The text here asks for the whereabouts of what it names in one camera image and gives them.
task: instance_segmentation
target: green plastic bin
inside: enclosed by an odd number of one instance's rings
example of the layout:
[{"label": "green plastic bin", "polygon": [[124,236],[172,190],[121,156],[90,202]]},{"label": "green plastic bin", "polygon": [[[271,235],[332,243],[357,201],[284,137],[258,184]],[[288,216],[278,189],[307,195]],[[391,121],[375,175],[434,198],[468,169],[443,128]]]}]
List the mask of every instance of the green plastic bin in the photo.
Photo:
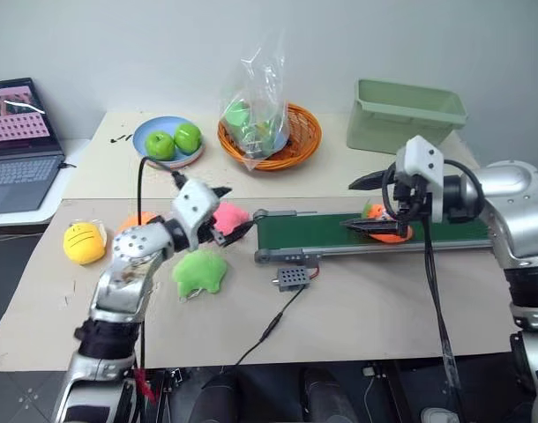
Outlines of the green plastic bin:
[{"label": "green plastic bin", "polygon": [[451,91],[360,79],[355,84],[347,146],[394,154],[416,135],[439,145],[466,120],[459,95]]}]

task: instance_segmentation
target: plastic bag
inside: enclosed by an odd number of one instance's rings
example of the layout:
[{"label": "plastic bag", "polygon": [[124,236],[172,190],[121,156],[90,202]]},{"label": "plastic bag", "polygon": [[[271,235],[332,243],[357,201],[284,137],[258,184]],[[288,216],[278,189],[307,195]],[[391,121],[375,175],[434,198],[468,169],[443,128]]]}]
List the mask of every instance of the plastic bag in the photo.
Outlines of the plastic bag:
[{"label": "plastic bag", "polygon": [[243,163],[249,170],[287,144],[283,38],[283,32],[267,35],[240,60],[223,90],[220,120],[243,151]]}]

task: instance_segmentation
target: pink plush toy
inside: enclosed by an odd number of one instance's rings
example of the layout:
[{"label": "pink plush toy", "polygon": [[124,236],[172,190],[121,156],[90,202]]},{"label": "pink plush toy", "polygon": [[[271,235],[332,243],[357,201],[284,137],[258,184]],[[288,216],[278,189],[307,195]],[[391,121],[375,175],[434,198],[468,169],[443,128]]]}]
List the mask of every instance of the pink plush toy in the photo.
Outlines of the pink plush toy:
[{"label": "pink plush toy", "polygon": [[250,214],[230,203],[220,203],[218,210],[214,212],[216,230],[224,235],[231,234],[234,228],[250,220]]}]

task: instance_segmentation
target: laptop keyboard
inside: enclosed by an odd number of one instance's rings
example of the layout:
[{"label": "laptop keyboard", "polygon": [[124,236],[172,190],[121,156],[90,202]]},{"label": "laptop keyboard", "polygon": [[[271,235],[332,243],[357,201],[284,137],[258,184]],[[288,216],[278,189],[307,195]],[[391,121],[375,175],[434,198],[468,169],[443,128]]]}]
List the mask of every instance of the laptop keyboard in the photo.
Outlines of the laptop keyboard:
[{"label": "laptop keyboard", "polygon": [[56,163],[56,157],[0,162],[0,185],[44,181]]}]

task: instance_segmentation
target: black cable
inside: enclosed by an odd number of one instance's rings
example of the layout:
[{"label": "black cable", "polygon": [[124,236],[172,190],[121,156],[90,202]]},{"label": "black cable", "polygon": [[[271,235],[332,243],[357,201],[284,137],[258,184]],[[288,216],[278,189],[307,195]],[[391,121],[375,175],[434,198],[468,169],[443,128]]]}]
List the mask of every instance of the black cable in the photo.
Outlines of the black cable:
[{"label": "black cable", "polygon": [[453,167],[458,168],[461,172],[467,175],[467,177],[471,180],[471,183],[473,183],[474,189],[477,191],[477,199],[476,199],[476,207],[474,211],[474,216],[477,217],[479,214],[481,214],[482,209],[484,208],[484,202],[485,202],[485,196],[484,192],[482,191],[482,185],[479,182],[479,179],[476,177],[476,175],[473,173],[471,169],[469,169],[467,166],[465,166],[462,163],[459,163],[455,160],[445,159],[444,163],[446,165],[450,165]]},{"label": "black cable", "polygon": [[[136,357],[136,350],[134,350],[134,372],[138,368],[138,357]],[[136,386],[136,404],[134,406],[134,414],[131,416],[130,423],[137,423],[138,415],[140,414],[140,408],[142,406],[143,395],[138,393],[138,386]]]},{"label": "black cable", "polygon": [[[316,277],[318,274],[318,270],[314,273],[314,276],[313,277],[310,277],[310,278],[314,278]],[[242,364],[242,361],[245,360],[245,358],[250,355],[253,351],[255,351],[255,349],[257,347],[259,347],[263,341],[265,341],[267,338],[269,338],[269,335],[271,335],[271,332],[273,332],[273,330],[277,327],[277,324],[279,324],[280,322],[280,319],[283,317],[283,313],[285,312],[285,310],[288,308],[288,306],[290,306],[294,300],[296,300],[296,298],[301,294],[302,291],[304,291],[304,288],[306,287],[306,285],[304,285],[303,287],[301,287],[301,289],[299,289],[295,295],[293,295],[293,297],[287,301],[287,304],[285,304],[283,306],[283,308],[280,310],[280,312],[272,319],[272,321],[269,323],[269,325],[265,328],[265,330],[263,331],[263,334],[261,335],[261,338],[259,338],[259,341],[254,345],[252,346],[248,351],[246,351],[242,357],[240,357],[240,359],[228,370],[225,370],[224,373],[230,373],[230,372],[233,372],[235,370],[236,367],[238,367],[240,364]]]},{"label": "black cable", "polygon": [[58,169],[66,169],[67,167],[77,167],[77,166],[72,165],[71,163],[65,163],[65,160],[57,165]]},{"label": "black cable", "polygon": [[383,194],[383,203],[385,204],[385,210],[391,216],[393,219],[397,220],[398,215],[396,211],[392,208],[391,205],[391,199],[389,198],[389,180],[391,179],[391,175],[394,172],[394,169],[396,168],[396,163],[393,162],[383,173],[383,181],[381,183],[381,193]]},{"label": "black cable", "polygon": [[[165,170],[171,174],[174,174],[172,173],[169,167],[165,166],[163,163],[154,159],[153,157],[147,157],[147,156],[143,157],[142,160],[139,162],[138,196],[137,196],[138,226],[141,226],[142,224],[142,176],[144,174],[144,165],[146,164],[148,160],[155,163],[162,170]],[[140,324],[139,361],[140,361],[139,364],[141,368],[145,369],[146,368],[146,322],[145,321],[142,321],[142,323]],[[135,367],[138,367],[138,362],[134,361],[134,365]],[[139,401],[139,421],[140,423],[145,423],[146,422],[146,404],[145,404],[145,399],[143,398],[143,395],[141,393],[138,393],[138,401]]]},{"label": "black cable", "polygon": [[400,222],[408,222],[415,218],[420,211],[421,204],[418,202],[415,202],[410,207],[410,210],[408,213],[397,213],[392,208],[391,199],[389,198],[389,190],[388,190],[388,184],[391,179],[392,174],[394,173],[394,170],[396,168],[396,163],[392,163],[383,173],[383,180],[381,182],[381,193],[383,195],[383,204],[385,205],[385,210],[388,213],[391,218],[394,220],[398,220]]},{"label": "black cable", "polygon": [[424,265],[426,268],[426,279],[428,280],[428,286],[430,287],[432,300],[434,301],[434,307],[436,309],[437,327],[439,329],[439,338],[442,344],[442,358],[444,361],[445,376],[447,377],[449,390],[452,394],[453,400],[455,401],[455,408],[460,422],[467,423],[468,420],[465,417],[465,408],[463,406],[463,395],[461,392],[459,373],[457,371],[457,363],[455,362],[455,356],[453,355],[452,343],[449,339],[449,334],[447,333],[444,315],[442,314],[441,302],[439,299],[436,262],[431,241],[429,217],[422,218],[422,227],[424,231]]}]

